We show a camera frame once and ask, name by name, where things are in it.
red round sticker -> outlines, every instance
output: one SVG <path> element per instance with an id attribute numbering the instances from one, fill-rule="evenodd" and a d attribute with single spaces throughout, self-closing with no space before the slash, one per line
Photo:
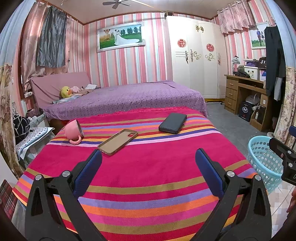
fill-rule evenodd
<path id="1" fill-rule="evenodd" d="M 207 50 L 210 52 L 214 51 L 214 46 L 212 44 L 207 44 Z"/>
<path id="2" fill-rule="evenodd" d="M 183 40 L 183 39 L 179 39 L 179 40 L 178 40 L 178 46 L 179 46 L 180 48 L 184 48 L 184 47 L 186 46 L 186 41 Z"/>

blue gripper pad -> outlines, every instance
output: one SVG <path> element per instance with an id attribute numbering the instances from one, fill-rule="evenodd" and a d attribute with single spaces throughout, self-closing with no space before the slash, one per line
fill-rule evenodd
<path id="1" fill-rule="evenodd" d="M 289 133 L 290 133 L 291 136 L 296 137 L 296 127 L 295 126 L 290 126 Z"/>
<path id="2" fill-rule="evenodd" d="M 78 198 L 85 194 L 101 164 L 102 153 L 101 151 L 96 150 L 96 152 L 87 160 L 87 164 L 74 181 L 74 197 Z"/>
<path id="3" fill-rule="evenodd" d="M 206 156 L 201 149 L 198 149 L 195 153 L 195 162 L 212 194 L 222 198 L 224 195 L 223 180 L 211 164 L 210 158 Z"/>

ceiling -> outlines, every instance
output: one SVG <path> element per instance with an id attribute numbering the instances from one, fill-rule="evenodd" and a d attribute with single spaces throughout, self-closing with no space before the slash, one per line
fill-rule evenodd
<path id="1" fill-rule="evenodd" d="M 153 8 L 144 6 L 132 0 L 126 1 L 124 6 L 120 4 L 117 9 L 111 6 L 103 6 L 104 0 L 47 0 L 56 5 L 65 12 L 69 13 L 82 23 L 88 23 L 100 18 L 106 18 L 113 15 L 121 15 L 130 12 L 150 12 Z M 139 0 L 145 4 L 151 5 L 156 9 L 163 11 L 174 11 L 187 13 L 206 18 L 212 18 L 217 15 L 217 10 L 222 9 L 232 0 Z"/>

desk drawer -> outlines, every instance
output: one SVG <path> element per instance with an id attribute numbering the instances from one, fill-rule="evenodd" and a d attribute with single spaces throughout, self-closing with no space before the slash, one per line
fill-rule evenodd
<path id="1" fill-rule="evenodd" d="M 225 106 L 227 106 L 228 108 L 235 110 L 236 104 L 237 102 L 235 100 L 225 97 Z"/>
<path id="2" fill-rule="evenodd" d="M 237 90 L 237 86 L 238 86 L 238 81 L 237 80 L 231 80 L 231 79 L 226 80 L 226 87 L 227 88 Z"/>
<path id="3" fill-rule="evenodd" d="M 237 100 L 237 91 L 230 89 L 230 88 L 226 88 L 226 97 L 233 99 L 233 100 Z"/>

bride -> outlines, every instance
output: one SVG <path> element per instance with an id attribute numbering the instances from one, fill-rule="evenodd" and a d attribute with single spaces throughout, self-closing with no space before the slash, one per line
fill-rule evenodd
<path id="1" fill-rule="evenodd" d="M 139 39 L 124 39 L 120 36 L 119 30 L 114 30 L 115 45 L 134 44 L 140 42 Z"/>

